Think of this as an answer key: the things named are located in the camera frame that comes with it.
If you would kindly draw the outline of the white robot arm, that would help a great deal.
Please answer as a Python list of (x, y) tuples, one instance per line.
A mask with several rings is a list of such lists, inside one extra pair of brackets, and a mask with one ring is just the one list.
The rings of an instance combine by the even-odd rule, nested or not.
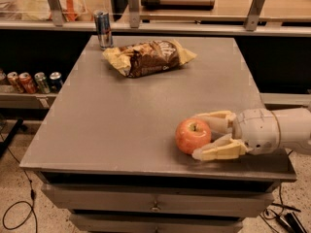
[(305, 108), (248, 109), (239, 114), (216, 111), (194, 118), (205, 121), (217, 135), (212, 143), (193, 151), (196, 160), (236, 159), (246, 153), (262, 155), (278, 149), (311, 154), (311, 112)]

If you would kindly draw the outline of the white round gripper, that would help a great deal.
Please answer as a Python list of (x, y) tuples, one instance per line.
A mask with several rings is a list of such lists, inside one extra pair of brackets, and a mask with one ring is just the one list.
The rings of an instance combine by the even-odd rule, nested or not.
[(274, 152), (280, 143), (276, 116), (267, 109), (250, 109), (236, 115), (232, 111), (196, 114), (213, 132), (226, 134), (213, 143), (195, 149), (192, 158), (200, 161), (236, 159), (246, 152), (252, 155)]

